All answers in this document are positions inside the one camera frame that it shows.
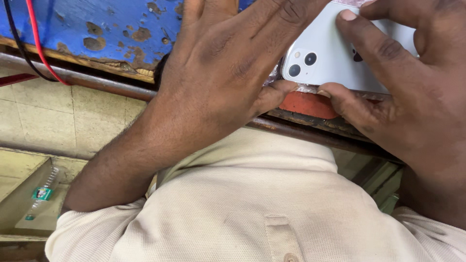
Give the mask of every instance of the fingernail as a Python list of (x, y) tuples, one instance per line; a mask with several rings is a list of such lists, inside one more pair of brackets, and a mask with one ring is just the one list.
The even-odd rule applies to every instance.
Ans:
[(332, 95), (330, 93), (328, 93), (327, 91), (324, 91), (324, 90), (320, 90), (319, 92), (317, 92), (317, 94), (321, 95), (321, 96), (324, 96), (324, 97), (332, 98)]
[(377, 0), (371, 0), (371, 1), (369, 1), (369, 2), (365, 2), (365, 3), (363, 3), (363, 4), (361, 5), (361, 7), (366, 7), (366, 6), (368, 6), (368, 5), (372, 4), (372, 3), (374, 3), (375, 1), (377, 1)]
[(357, 17), (357, 15), (349, 9), (341, 11), (340, 16), (346, 21), (353, 21)]

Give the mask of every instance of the apple logo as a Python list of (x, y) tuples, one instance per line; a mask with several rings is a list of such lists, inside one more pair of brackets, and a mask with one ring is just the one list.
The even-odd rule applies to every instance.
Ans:
[(354, 49), (353, 49), (353, 54), (355, 54), (354, 57), (353, 57), (353, 60), (354, 60), (355, 62), (362, 62), (362, 61), (364, 61), (364, 59), (361, 57), (361, 55), (360, 55), (358, 52), (356, 52), (356, 50), (354, 50)]

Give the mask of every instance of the phone back panel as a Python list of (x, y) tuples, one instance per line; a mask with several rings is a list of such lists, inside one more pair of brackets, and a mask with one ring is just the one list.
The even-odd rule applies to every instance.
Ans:
[[(344, 9), (359, 13), (358, 8), (331, 2), (303, 31), (287, 52), (282, 66), (283, 77), (298, 83), (321, 85), (336, 82), (353, 90), (389, 94), (374, 77), (366, 62), (355, 58), (357, 51), (343, 39), (336, 28), (336, 16)], [(410, 53), (417, 55), (413, 41), (415, 29), (388, 20), (373, 23), (399, 41)], [(317, 55), (317, 60), (312, 66), (308, 66), (304, 63), (304, 58), (311, 52)], [(289, 69), (295, 64), (300, 66), (301, 71), (292, 77)]]

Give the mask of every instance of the camera lens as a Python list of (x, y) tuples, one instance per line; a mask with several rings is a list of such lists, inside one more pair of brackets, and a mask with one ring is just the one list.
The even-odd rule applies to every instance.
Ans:
[(305, 58), (304, 58), (304, 63), (308, 66), (311, 66), (315, 64), (317, 61), (317, 55), (315, 53), (309, 53)]
[(288, 74), (291, 77), (295, 77), (295, 76), (299, 75), (300, 72), (301, 72), (301, 67), (298, 64), (294, 64), (294, 65), (290, 66), (290, 68), (288, 69)]

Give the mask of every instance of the cable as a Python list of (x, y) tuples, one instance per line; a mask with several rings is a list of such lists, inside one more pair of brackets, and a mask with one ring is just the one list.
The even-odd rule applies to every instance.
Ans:
[(37, 28), (37, 20), (35, 19), (35, 14), (34, 14), (34, 7), (32, 5), (31, 0), (26, 0), (27, 4), (27, 10), (29, 11), (29, 17), (31, 18), (31, 26), (32, 26), (32, 32), (34, 34), (34, 42), (35, 42), (35, 47), (37, 48), (37, 54), (42, 60), (42, 63), (44, 63), (45, 67), (50, 71), (50, 73), (55, 76), (55, 78), (60, 81), (62, 84), (65, 85), (70, 85), (63, 81), (57, 73), (50, 67), (50, 65), (47, 63), (47, 60), (45, 59), (44, 54), (42, 53), (42, 47), (41, 47), (41, 39), (39, 37), (39, 29)]
[(50, 81), (50, 82), (58, 82), (55, 79), (50, 79), (46, 76), (44, 76), (31, 62), (31, 59), (29, 59), (29, 56), (26, 54), (24, 51), (24, 47), (21, 43), (20, 36), (18, 35), (18, 31), (16, 31), (16, 26), (14, 25), (14, 20), (13, 20), (13, 15), (11, 14), (11, 8), (10, 8), (10, 3), (8, 2), (9, 0), (3, 0), (3, 4), (5, 5), (5, 11), (7, 12), (7, 17), (8, 17), (8, 22), (10, 23), (10, 29), (11, 33), (13, 34), (13, 38), (16, 41), (16, 45), (18, 46), (18, 49), (23, 56), (24, 60), (26, 60), (26, 63), (36, 72), (40, 77), (43, 79)]

